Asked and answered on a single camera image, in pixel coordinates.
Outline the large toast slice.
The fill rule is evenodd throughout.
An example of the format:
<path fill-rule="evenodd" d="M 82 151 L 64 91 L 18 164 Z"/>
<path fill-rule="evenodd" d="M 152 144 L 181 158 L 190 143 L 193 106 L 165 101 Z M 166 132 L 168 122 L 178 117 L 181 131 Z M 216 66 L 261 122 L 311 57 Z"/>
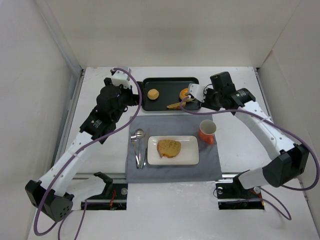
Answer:
<path fill-rule="evenodd" d="M 171 139 L 161 139 L 157 143 L 157 152 L 160 158 L 174 158 L 176 157 L 182 149 L 182 144 L 179 141 Z"/>

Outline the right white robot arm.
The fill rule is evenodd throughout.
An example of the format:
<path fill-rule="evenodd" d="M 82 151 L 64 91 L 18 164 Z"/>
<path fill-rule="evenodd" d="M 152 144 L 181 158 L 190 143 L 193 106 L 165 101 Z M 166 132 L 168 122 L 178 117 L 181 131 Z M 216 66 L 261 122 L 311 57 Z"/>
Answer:
<path fill-rule="evenodd" d="M 216 111 L 231 110 L 259 140 L 270 158 L 266 166 L 237 176 L 244 189 L 264 185 L 278 188 L 305 171 L 309 150 L 274 127 L 249 90 L 237 90 L 227 71 L 212 75 L 210 80 L 213 88 L 204 91 L 203 106 Z"/>

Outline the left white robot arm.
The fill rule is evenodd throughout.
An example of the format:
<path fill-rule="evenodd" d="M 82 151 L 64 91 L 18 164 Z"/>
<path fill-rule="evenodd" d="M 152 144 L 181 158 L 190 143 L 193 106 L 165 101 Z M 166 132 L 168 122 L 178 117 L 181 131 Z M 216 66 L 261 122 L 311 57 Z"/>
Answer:
<path fill-rule="evenodd" d="M 80 126 L 69 148 L 45 175 L 37 181 L 30 180 L 25 186 L 37 213 L 45 214 L 55 223 L 65 219 L 72 210 L 78 194 L 71 181 L 89 159 L 91 148 L 103 144 L 119 131 L 116 124 L 128 107 L 142 105 L 143 93 L 138 82 L 135 82 L 137 94 L 133 93 L 131 85 L 116 85 L 111 78 L 106 78 L 104 84 L 96 98 L 96 106 Z"/>

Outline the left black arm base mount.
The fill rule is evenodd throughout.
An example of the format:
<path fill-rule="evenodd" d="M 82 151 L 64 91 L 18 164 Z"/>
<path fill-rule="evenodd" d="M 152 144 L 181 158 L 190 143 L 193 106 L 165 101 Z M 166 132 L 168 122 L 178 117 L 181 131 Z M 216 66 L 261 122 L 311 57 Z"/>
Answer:
<path fill-rule="evenodd" d="M 81 184 L 85 199 L 81 208 L 87 204 L 89 211 L 125 211 L 127 209 L 128 184 L 123 178 L 112 178 L 105 173 L 96 172 Z"/>

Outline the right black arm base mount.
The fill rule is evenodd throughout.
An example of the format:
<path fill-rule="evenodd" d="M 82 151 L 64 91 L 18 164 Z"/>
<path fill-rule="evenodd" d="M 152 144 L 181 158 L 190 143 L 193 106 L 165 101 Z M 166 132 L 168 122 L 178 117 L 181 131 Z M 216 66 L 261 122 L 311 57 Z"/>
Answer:
<path fill-rule="evenodd" d="M 215 182 L 213 195 L 217 198 L 219 210 L 264 210 L 261 188 L 244 189 L 236 174 L 223 174 L 222 179 Z"/>

